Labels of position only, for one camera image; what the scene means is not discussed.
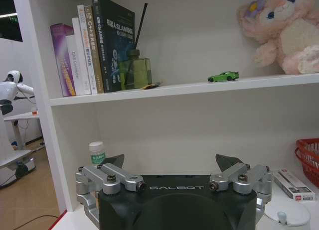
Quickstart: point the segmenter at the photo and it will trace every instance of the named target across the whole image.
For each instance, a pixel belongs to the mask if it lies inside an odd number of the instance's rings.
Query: dark green book
[[[134,12],[111,0],[92,0],[104,92],[121,90],[118,63],[134,48]]]

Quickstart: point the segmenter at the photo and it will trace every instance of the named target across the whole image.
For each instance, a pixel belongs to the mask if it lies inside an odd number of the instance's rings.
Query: glass bottle
[[[119,62],[122,90],[139,89],[152,84],[151,62],[140,58],[140,51],[127,51],[128,60]]]

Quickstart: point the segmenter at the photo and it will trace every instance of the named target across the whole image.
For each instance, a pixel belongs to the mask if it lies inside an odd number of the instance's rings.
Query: book
[[[97,94],[98,92],[96,88],[94,67],[92,63],[92,54],[91,54],[91,48],[90,48],[90,42],[89,42],[88,28],[86,25],[84,5],[78,5],[78,14],[79,14],[81,34],[82,34],[82,40],[83,40],[83,46],[84,46],[85,61],[86,61],[86,66],[88,68],[88,75],[90,80],[91,93]]]
[[[66,41],[67,35],[73,34],[73,28],[59,23],[50,26],[56,65],[64,97],[75,96],[71,63]]]
[[[72,19],[72,25],[74,30],[74,38],[78,56],[79,72],[82,78],[82,85],[85,95],[91,94],[91,86],[88,74],[88,68],[86,66],[84,46],[82,41],[80,21],[78,17]]]
[[[86,17],[86,25],[88,28],[89,42],[91,47],[92,54],[92,63],[95,74],[96,88],[98,93],[103,93],[103,82],[102,82],[102,73],[101,73],[101,65],[99,58],[99,51],[96,43],[96,34],[95,34],[95,25],[94,18],[92,13],[92,6],[84,6],[85,17]]]
[[[134,48],[135,14],[111,0],[92,0],[104,92],[121,90],[118,62]]]
[[[81,95],[84,95],[84,86],[82,84],[81,73],[79,71],[80,65],[79,65],[79,58],[77,55],[74,35],[66,36],[66,42],[68,45],[68,52],[69,52],[75,93],[77,96],[81,96]]]

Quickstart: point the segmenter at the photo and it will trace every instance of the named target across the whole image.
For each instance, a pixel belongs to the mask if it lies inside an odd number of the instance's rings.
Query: metal bracket
[[[226,169],[220,174],[215,174],[210,176],[211,188],[215,187],[216,191],[225,191],[228,189],[228,185],[237,179],[239,174],[244,174],[247,172],[247,167],[245,164],[236,163],[229,169]]]
[[[99,211],[91,192],[103,190],[107,195],[117,194],[121,183],[128,191],[139,192],[146,184],[140,175],[132,175],[111,163],[98,166],[80,167],[75,174],[77,201],[83,204],[85,215],[99,228]]]
[[[103,164],[101,170],[106,174],[114,174],[128,191],[139,192],[145,189],[146,184],[141,175],[129,174],[125,170],[111,164]]]
[[[271,201],[272,173],[262,165],[255,166],[247,172],[247,165],[236,163],[224,172],[210,176],[211,191],[225,191],[233,182],[233,189],[238,194],[257,193],[256,223],[265,212],[265,205]]]

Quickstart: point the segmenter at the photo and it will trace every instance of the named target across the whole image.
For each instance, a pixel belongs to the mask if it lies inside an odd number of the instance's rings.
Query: white shelf
[[[256,89],[265,87],[280,87],[290,85],[302,85],[319,83],[319,74],[308,75],[276,75],[267,77],[241,78],[232,82],[219,83],[190,83],[182,85],[162,86],[152,90],[131,90],[107,94],[86,95],[76,97],[64,97],[51,99],[51,106],[64,106],[81,103],[109,102],[117,100],[129,100],[151,97],[164,97],[187,95],[197,93],[211,93],[222,91],[234,91],[244,89]]]

